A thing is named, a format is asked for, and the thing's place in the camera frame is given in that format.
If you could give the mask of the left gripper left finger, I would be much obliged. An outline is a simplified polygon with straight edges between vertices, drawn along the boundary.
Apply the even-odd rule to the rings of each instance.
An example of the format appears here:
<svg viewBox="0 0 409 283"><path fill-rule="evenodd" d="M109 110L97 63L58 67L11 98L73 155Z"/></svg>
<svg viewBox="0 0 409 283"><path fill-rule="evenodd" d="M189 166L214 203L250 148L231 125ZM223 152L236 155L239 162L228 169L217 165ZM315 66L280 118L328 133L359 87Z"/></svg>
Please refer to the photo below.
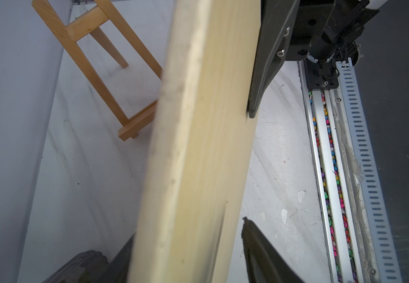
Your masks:
<svg viewBox="0 0 409 283"><path fill-rule="evenodd" d="M122 247L110 262L101 252L89 250L70 259L48 277L46 283L125 283L129 275L135 236Z"/></svg>

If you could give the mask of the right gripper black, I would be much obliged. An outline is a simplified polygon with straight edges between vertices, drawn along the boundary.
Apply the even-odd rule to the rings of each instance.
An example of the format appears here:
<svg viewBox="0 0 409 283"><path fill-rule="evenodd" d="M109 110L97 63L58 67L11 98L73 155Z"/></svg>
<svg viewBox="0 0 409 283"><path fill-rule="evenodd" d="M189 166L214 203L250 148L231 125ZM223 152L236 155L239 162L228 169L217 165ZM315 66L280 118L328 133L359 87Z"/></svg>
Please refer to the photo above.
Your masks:
<svg viewBox="0 0 409 283"><path fill-rule="evenodd" d="M321 38L335 1L262 1L261 26L247 113L255 118L262 96L285 61L302 61Z"/></svg>

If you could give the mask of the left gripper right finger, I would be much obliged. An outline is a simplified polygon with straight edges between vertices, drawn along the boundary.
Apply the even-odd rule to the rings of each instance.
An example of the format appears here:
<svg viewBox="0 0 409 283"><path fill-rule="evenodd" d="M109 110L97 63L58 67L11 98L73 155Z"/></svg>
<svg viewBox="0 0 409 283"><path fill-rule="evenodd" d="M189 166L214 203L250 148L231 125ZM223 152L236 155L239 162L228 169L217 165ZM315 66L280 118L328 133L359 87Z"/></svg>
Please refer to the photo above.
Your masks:
<svg viewBox="0 0 409 283"><path fill-rule="evenodd" d="M255 223L243 219L242 242L250 283L301 283Z"/></svg>

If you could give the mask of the light plywood board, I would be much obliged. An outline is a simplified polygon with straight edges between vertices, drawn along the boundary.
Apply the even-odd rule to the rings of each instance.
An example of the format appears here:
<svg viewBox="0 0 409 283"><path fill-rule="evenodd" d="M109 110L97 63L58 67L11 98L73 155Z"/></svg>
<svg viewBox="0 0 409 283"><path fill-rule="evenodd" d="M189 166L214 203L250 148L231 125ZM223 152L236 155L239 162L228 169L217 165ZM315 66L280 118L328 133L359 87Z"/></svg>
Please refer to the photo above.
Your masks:
<svg viewBox="0 0 409 283"><path fill-rule="evenodd" d="M176 2L128 282L227 281L260 25L259 1Z"/></svg>

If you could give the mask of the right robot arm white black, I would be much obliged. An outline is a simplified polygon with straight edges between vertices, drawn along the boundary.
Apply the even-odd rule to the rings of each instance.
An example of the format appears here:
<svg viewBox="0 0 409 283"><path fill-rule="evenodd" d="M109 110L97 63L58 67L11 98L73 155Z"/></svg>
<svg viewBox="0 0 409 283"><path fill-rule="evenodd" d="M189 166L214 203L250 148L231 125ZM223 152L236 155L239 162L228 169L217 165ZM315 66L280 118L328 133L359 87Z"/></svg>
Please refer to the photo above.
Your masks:
<svg viewBox="0 0 409 283"><path fill-rule="evenodd" d="M337 62L360 58L356 39L384 1L261 1L247 112L254 118L286 61L304 61L308 90L338 87Z"/></svg>

